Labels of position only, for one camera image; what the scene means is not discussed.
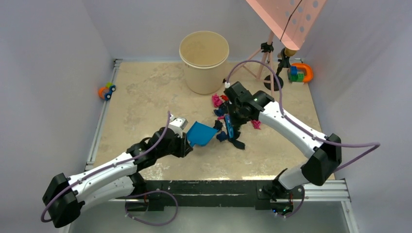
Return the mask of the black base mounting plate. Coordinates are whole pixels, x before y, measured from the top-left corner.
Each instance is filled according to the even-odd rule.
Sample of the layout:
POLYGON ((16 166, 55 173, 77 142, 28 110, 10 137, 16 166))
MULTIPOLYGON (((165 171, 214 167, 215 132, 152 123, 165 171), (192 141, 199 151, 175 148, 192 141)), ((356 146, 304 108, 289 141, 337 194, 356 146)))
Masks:
POLYGON ((163 211, 165 207, 250 207, 290 213, 304 196, 303 186, 276 191, 271 180, 146 181, 125 207, 131 212, 163 211))

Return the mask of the dark blue paper scrap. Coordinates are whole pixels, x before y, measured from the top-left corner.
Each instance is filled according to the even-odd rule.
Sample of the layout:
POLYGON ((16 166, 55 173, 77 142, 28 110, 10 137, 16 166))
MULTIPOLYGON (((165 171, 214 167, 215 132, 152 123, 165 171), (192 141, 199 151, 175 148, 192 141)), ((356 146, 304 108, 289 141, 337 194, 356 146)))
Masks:
POLYGON ((220 142, 223 142, 228 139, 228 135, 226 134, 225 131, 221 131, 219 134, 216 135, 216 139, 219 140, 220 142))

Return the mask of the orange blue green toy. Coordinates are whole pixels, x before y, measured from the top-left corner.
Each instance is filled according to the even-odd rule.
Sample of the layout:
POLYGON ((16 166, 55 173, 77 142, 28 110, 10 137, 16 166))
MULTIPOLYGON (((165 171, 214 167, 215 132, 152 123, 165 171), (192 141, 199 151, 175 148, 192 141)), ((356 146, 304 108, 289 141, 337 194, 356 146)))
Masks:
POLYGON ((287 74, 291 83, 309 83, 314 78, 311 66, 305 63, 293 63, 287 74))

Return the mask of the blue plastic dustpan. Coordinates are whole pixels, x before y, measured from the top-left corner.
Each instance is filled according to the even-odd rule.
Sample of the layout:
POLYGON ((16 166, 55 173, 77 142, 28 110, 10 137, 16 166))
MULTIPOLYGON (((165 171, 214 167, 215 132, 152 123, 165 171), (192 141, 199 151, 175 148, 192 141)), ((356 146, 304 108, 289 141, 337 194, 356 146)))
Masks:
POLYGON ((196 121, 187 132, 187 140, 191 147, 205 146, 217 132, 217 129, 196 121))

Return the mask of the beige plastic bucket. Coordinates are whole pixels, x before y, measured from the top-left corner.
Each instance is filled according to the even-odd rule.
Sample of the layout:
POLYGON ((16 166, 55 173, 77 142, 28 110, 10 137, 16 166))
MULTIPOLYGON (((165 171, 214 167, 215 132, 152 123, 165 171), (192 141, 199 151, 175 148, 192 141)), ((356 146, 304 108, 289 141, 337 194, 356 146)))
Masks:
POLYGON ((179 55, 191 91, 208 95, 221 88, 229 56, 229 44, 223 36, 211 31, 191 33, 181 41, 179 55))

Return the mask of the black paper scrap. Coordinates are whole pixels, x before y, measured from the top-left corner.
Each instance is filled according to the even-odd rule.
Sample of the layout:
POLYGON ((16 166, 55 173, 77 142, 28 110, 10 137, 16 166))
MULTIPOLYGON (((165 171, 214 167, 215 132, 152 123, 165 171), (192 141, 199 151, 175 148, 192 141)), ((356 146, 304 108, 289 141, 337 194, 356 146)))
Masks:
POLYGON ((223 123, 220 120, 215 120, 213 128, 217 131, 221 131, 223 128, 223 123))

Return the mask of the pink music stand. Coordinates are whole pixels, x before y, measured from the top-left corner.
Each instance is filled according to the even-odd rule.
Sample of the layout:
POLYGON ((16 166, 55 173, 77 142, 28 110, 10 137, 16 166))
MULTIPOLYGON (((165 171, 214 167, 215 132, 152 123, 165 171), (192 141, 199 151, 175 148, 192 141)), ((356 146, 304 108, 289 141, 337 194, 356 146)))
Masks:
MULTIPOLYGON (((245 63, 237 64, 231 70, 234 74, 240 68, 248 71, 257 81, 274 84, 278 67, 277 55, 283 48, 299 51, 316 19, 323 10, 326 0, 248 0, 248 5, 270 29, 265 43, 272 44, 273 52, 263 52, 262 64, 257 72, 251 71, 245 63)), ((252 60, 262 51, 261 47, 247 59, 252 60)))

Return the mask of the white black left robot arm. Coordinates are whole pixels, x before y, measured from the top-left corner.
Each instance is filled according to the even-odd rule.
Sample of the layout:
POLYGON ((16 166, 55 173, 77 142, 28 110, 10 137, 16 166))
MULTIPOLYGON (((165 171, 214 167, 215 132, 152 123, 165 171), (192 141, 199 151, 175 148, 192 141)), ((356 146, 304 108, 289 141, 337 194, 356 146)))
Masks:
POLYGON ((133 144, 113 160, 92 170, 67 177, 55 175, 42 201, 42 222, 62 228, 76 220, 81 212, 101 202, 131 196, 138 199, 150 194, 140 171, 168 155, 184 158, 193 148, 181 129, 162 127, 153 136, 133 144))

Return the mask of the red paper scrap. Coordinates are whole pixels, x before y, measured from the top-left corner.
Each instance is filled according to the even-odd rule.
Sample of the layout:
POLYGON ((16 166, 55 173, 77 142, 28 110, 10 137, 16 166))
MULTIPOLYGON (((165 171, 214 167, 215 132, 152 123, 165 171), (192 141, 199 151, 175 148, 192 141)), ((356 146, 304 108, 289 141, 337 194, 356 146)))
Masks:
POLYGON ((229 101, 229 98, 226 95, 220 95, 221 99, 224 101, 229 101))

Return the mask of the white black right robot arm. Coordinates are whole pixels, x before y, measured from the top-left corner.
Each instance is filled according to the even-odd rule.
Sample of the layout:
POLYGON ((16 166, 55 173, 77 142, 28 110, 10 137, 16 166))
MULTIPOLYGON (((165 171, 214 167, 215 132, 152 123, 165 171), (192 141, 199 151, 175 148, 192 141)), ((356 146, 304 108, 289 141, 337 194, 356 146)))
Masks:
POLYGON ((307 158, 302 165, 283 170, 273 181, 273 192, 283 198, 292 189, 307 183, 322 186, 342 162, 340 138, 318 132, 288 114, 280 103, 264 91, 251 94, 240 82, 225 84, 228 113, 233 122, 258 120, 293 143, 307 158))

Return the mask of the orange blue toy car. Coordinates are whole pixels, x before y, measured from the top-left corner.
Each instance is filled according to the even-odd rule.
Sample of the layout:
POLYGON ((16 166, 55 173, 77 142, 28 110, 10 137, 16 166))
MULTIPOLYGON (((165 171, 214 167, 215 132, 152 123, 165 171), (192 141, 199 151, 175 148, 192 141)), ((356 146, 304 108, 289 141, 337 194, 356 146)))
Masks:
POLYGON ((104 101, 108 101, 111 99, 113 92, 116 91, 116 86, 113 83, 106 83, 105 86, 101 87, 98 91, 98 95, 104 101))

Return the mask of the blue hand brush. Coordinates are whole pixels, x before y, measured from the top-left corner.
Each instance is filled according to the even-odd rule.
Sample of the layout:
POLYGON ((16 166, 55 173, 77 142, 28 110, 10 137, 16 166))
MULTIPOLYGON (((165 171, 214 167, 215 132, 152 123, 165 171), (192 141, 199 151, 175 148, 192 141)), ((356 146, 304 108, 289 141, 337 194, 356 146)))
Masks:
POLYGON ((233 130, 230 115, 225 114, 224 115, 224 120, 225 120, 225 125, 226 125, 226 129, 227 129, 228 138, 233 138, 234 137, 234 130, 233 130))

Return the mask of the pink paper scrap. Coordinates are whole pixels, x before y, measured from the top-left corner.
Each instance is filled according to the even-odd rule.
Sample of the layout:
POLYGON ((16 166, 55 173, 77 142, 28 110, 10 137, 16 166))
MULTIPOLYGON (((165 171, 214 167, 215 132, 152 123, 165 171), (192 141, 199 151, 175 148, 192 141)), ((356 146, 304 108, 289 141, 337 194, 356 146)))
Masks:
POLYGON ((214 94, 211 99, 212 99, 212 104, 215 108, 218 108, 223 104, 222 99, 217 94, 214 94))

